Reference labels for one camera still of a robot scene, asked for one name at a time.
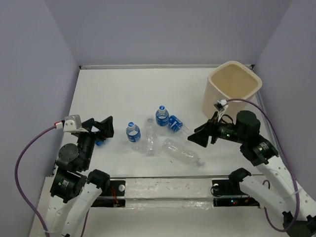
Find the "blue label bottle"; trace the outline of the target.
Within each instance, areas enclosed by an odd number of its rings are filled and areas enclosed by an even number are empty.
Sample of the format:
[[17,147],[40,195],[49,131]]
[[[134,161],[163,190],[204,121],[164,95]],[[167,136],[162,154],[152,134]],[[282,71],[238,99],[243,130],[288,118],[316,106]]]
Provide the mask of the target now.
[[187,140],[188,136],[191,135],[191,131],[175,115],[171,115],[169,117],[168,127],[174,134],[181,137],[185,141]]
[[126,128],[126,135],[131,144],[131,147],[135,151],[141,150],[141,131],[138,125],[134,122],[129,122]]
[[166,135],[169,123],[169,112],[164,105],[159,106],[158,110],[156,111],[155,118],[158,135]]

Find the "clear bottle large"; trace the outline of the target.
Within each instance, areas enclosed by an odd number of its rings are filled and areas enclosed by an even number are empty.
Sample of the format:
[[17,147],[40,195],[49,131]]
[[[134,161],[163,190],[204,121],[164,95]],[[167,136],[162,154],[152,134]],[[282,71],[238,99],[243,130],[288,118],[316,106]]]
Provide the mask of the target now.
[[162,145],[162,150],[172,158],[189,166],[201,167],[204,162],[198,156],[198,154],[187,147],[166,138]]

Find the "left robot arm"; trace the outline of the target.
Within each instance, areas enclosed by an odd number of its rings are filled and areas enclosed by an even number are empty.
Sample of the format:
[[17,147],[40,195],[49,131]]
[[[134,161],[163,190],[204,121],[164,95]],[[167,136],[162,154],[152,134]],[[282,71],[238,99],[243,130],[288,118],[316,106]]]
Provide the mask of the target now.
[[113,117],[81,121],[79,115],[73,115],[55,126],[77,137],[77,142],[63,145],[58,152],[44,233],[71,237],[94,201],[109,190],[109,174],[97,169],[87,176],[82,172],[89,169],[95,144],[113,137]]

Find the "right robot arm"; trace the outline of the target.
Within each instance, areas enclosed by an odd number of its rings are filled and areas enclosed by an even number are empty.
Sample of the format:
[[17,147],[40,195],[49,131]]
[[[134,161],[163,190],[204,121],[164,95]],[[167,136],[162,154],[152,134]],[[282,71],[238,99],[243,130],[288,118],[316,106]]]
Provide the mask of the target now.
[[313,237],[316,234],[316,202],[296,181],[290,167],[283,163],[270,141],[260,135],[261,123],[251,111],[237,113],[235,123],[222,122],[219,115],[194,130],[188,140],[202,147],[223,139],[240,144],[242,155],[273,185],[276,193],[260,184],[244,168],[228,176],[231,193],[249,195],[264,207],[283,218],[281,232],[290,237]]

